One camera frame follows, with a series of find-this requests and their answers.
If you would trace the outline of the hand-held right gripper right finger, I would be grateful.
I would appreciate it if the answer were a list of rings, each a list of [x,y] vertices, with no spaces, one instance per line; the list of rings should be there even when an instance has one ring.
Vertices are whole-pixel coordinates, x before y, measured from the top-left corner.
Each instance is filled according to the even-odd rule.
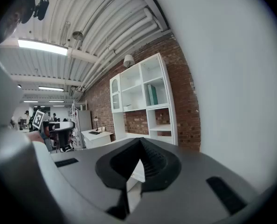
[[[144,167],[145,182],[141,193],[163,191],[180,174],[182,165],[179,158],[145,138],[140,139],[140,160]]]

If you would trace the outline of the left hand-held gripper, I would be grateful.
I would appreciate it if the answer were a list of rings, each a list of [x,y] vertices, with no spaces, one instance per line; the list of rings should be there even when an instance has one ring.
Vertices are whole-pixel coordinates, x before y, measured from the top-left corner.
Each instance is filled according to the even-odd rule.
[[[73,121],[53,121],[46,113],[37,110],[32,125],[38,129],[39,136],[49,152],[65,153],[74,149],[71,145],[75,129]]]

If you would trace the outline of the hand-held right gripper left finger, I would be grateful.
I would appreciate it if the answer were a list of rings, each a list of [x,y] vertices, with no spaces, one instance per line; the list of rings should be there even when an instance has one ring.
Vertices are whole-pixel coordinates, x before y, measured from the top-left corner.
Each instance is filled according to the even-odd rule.
[[[141,142],[135,138],[101,156],[95,165],[96,174],[104,185],[120,191],[118,203],[106,212],[122,220],[130,214],[126,183],[139,162],[140,154]]]

